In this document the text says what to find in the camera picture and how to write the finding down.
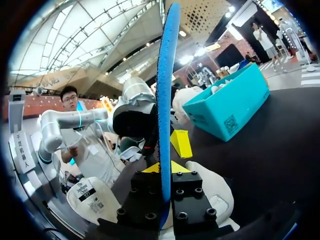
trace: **label tag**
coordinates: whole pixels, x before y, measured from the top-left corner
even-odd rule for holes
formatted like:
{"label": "label tag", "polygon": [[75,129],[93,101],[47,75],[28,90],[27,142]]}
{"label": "label tag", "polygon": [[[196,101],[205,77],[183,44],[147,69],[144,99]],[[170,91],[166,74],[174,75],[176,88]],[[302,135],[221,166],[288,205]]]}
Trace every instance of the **label tag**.
{"label": "label tag", "polygon": [[98,148],[95,145],[88,146],[88,150],[93,156],[99,152]]}
{"label": "label tag", "polygon": [[101,213],[105,207],[105,205],[97,197],[89,202],[88,206],[94,211],[94,213]]}
{"label": "label tag", "polygon": [[88,179],[82,179],[75,186],[75,195],[81,202],[86,200],[88,197],[90,197],[95,192],[96,192],[96,190],[91,185],[91,183],[89,182]]}

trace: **white sign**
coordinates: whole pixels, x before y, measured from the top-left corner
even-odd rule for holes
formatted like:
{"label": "white sign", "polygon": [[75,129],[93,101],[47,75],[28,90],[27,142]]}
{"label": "white sign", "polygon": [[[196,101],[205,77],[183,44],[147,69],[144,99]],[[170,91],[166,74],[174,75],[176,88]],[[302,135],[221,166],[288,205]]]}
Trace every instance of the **white sign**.
{"label": "white sign", "polygon": [[31,154],[33,151],[30,149],[33,146],[29,146],[27,134],[24,131],[14,133],[13,139],[18,161],[15,162],[17,171],[19,174],[26,174],[36,167],[36,162]]}

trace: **woman in white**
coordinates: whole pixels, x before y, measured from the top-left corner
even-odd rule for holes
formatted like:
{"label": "woman in white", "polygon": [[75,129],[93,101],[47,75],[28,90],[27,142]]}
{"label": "woman in white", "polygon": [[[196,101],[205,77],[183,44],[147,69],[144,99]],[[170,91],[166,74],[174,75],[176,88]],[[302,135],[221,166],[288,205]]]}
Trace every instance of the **woman in white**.
{"label": "woman in white", "polygon": [[255,22],[252,23],[252,27],[254,29],[253,35],[254,35],[255,39],[257,39],[260,42],[260,44],[263,47],[263,49],[265,50],[266,54],[268,54],[268,57],[270,59],[272,59],[273,70],[275,72],[277,71],[277,68],[276,68],[276,59],[277,59],[279,65],[281,67],[281,70],[284,73],[287,73],[287,71],[284,69],[284,66],[282,66],[282,64],[281,64],[278,52],[277,52],[275,46],[273,45],[273,43],[270,41],[268,35],[261,28],[259,28]]}

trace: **barcode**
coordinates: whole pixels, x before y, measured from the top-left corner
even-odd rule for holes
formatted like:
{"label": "barcode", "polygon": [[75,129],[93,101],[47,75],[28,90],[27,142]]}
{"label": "barcode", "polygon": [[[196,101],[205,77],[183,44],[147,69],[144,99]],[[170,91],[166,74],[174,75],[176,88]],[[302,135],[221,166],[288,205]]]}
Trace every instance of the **barcode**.
{"label": "barcode", "polygon": [[104,205],[103,205],[102,202],[98,202],[96,205],[97,205],[100,209],[102,209],[102,208],[104,207]]}
{"label": "barcode", "polygon": [[239,127],[234,115],[231,115],[224,121],[224,126],[230,135]]}

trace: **black tabletop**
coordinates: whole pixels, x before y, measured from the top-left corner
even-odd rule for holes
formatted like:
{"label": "black tabletop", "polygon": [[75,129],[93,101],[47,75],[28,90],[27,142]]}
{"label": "black tabletop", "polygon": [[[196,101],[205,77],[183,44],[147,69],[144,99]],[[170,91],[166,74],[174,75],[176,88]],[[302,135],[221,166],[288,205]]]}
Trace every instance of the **black tabletop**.
{"label": "black tabletop", "polygon": [[[189,138],[196,161],[232,179],[232,218],[244,226],[279,201],[306,207],[320,180],[320,88],[272,91],[264,105],[230,141],[223,142],[189,122]],[[180,164],[171,151],[171,159]],[[112,188],[116,197],[129,191],[135,168],[127,166]]]}

